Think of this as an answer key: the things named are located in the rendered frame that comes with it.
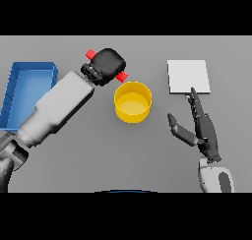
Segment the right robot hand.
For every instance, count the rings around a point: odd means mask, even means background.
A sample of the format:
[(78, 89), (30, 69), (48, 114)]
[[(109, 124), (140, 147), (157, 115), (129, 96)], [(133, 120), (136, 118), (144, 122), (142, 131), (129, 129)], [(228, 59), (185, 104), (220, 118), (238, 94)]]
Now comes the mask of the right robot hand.
[(167, 114), (171, 134), (190, 147), (197, 146), (200, 153), (207, 159), (207, 163), (221, 161), (218, 137), (214, 123), (208, 113), (205, 113), (201, 100), (194, 88), (186, 94), (191, 106), (192, 117), (195, 123), (195, 132), (192, 133), (181, 126), (174, 115)]

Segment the yellow bowl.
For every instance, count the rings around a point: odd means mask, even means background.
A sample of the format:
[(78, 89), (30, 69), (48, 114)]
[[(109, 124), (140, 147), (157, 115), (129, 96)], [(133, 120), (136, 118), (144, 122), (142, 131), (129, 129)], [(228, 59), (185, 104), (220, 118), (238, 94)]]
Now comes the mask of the yellow bowl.
[(143, 122), (152, 107), (152, 93), (143, 83), (129, 81), (114, 93), (114, 110), (117, 117), (128, 124)]

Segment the pale square scale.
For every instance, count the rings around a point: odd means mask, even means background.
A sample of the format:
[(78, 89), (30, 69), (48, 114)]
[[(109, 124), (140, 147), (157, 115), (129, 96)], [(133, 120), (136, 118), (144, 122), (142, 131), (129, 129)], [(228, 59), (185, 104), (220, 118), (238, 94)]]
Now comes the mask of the pale square scale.
[(170, 93), (185, 94), (191, 88), (196, 93), (211, 92), (205, 60), (168, 60), (167, 74)]

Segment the blue tray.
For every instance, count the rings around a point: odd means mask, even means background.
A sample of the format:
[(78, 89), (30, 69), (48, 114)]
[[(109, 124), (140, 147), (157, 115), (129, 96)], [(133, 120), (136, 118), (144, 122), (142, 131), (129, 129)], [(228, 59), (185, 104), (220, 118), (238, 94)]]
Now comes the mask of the blue tray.
[(57, 83), (54, 62), (13, 62), (0, 110), (0, 130), (17, 132), (35, 104)]

